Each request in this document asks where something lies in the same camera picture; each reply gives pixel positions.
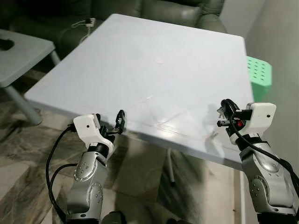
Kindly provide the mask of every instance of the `white plastic table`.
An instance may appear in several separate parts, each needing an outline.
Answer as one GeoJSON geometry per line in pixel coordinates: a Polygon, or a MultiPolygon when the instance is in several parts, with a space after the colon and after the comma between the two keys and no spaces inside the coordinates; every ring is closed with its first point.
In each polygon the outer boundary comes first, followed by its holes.
{"type": "Polygon", "coordinates": [[[25,97],[70,118],[100,113],[140,139],[241,169],[239,151],[216,122],[222,99],[252,102],[244,39],[110,16],[25,97]]]}
{"type": "Polygon", "coordinates": [[[3,29],[0,29],[0,38],[10,39],[14,42],[11,49],[6,51],[0,49],[0,88],[5,90],[30,122],[37,125],[41,123],[41,117],[11,86],[11,83],[24,75],[48,54],[50,54],[54,64],[58,64],[60,60],[55,52],[54,44],[51,41],[3,29]]]}

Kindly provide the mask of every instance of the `table leg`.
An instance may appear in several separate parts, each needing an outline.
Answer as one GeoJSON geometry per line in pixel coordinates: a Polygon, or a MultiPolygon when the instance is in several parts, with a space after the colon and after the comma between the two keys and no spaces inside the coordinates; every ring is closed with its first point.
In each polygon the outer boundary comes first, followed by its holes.
{"type": "Polygon", "coordinates": [[[5,92],[11,97],[11,99],[17,104],[22,112],[27,116],[33,125],[38,125],[42,122],[41,116],[35,111],[35,109],[28,104],[28,102],[15,90],[11,85],[4,88],[5,92]]]}
{"type": "Polygon", "coordinates": [[[171,185],[174,186],[175,185],[175,181],[174,181],[174,175],[173,175],[173,169],[172,169],[172,161],[171,161],[171,148],[167,149],[167,164],[168,164],[170,182],[171,182],[171,185]]]}
{"type": "Polygon", "coordinates": [[[50,57],[51,57],[51,59],[52,59],[52,61],[53,61],[53,63],[54,63],[55,66],[58,65],[58,64],[60,63],[60,59],[59,59],[59,57],[58,57],[56,51],[52,51],[52,52],[50,53],[50,57]]]}

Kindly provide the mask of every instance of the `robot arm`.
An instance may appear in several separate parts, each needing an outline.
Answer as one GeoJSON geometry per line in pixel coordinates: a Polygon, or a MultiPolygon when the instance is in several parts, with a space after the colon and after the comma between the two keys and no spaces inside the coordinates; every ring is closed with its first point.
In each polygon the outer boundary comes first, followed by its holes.
{"type": "Polygon", "coordinates": [[[218,112],[226,120],[218,121],[217,125],[227,126],[231,143],[241,151],[242,168],[259,222],[295,224],[298,182],[290,164],[279,159],[268,142],[261,139],[275,110],[276,106],[270,103],[252,103],[246,110],[240,110],[232,100],[225,99],[218,112]]]}
{"type": "Polygon", "coordinates": [[[99,223],[103,202],[103,189],[107,177],[107,160],[114,151],[112,134],[121,134],[124,111],[116,118],[115,128],[100,126],[100,115],[89,114],[74,119],[79,138],[87,152],[81,156],[74,171],[75,182],[67,198],[66,223],[99,223]]]}

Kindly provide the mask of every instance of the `gray side table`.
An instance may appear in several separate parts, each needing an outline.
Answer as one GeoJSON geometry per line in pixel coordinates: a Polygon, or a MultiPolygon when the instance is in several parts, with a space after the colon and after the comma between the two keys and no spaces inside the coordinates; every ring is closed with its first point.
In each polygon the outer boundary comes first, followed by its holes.
{"type": "Polygon", "coordinates": [[[15,90],[11,83],[35,66],[50,54],[55,65],[60,60],[51,41],[27,36],[0,29],[1,39],[10,39],[14,46],[7,50],[0,50],[0,88],[11,97],[18,107],[34,125],[41,123],[42,118],[27,101],[15,90]]]}

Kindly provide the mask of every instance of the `sofa cushion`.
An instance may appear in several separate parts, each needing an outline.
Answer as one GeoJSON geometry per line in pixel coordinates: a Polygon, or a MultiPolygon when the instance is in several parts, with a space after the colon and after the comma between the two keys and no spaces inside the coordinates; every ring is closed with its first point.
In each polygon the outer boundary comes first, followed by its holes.
{"type": "Polygon", "coordinates": [[[5,29],[8,28],[15,17],[23,13],[23,10],[19,7],[17,2],[12,0],[0,0],[0,20],[2,20],[5,29]]]}
{"type": "Polygon", "coordinates": [[[203,15],[197,22],[196,28],[227,33],[227,30],[222,24],[219,16],[216,16],[214,14],[203,15]]]}
{"type": "Polygon", "coordinates": [[[14,32],[36,36],[49,41],[57,42],[65,27],[61,24],[56,26],[55,23],[48,24],[44,21],[34,20],[26,15],[15,18],[9,29],[14,32]]]}
{"type": "Polygon", "coordinates": [[[107,19],[111,14],[140,17],[142,0],[93,0],[91,17],[107,19]]]}
{"type": "Polygon", "coordinates": [[[200,16],[200,11],[200,7],[186,6],[163,0],[145,0],[142,17],[149,20],[194,27],[200,16]]]}
{"type": "Polygon", "coordinates": [[[205,0],[205,4],[202,8],[202,14],[214,14],[220,15],[223,8],[224,0],[205,0]]]}
{"type": "Polygon", "coordinates": [[[17,0],[28,15],[55,17],[82,15],[90,17],[91,0],[17,0]]]}
{"type": "Polygon", "coordinates": [[[172,0],[176,3],[188,6],[201,6],[206,0],[172,0]]]}

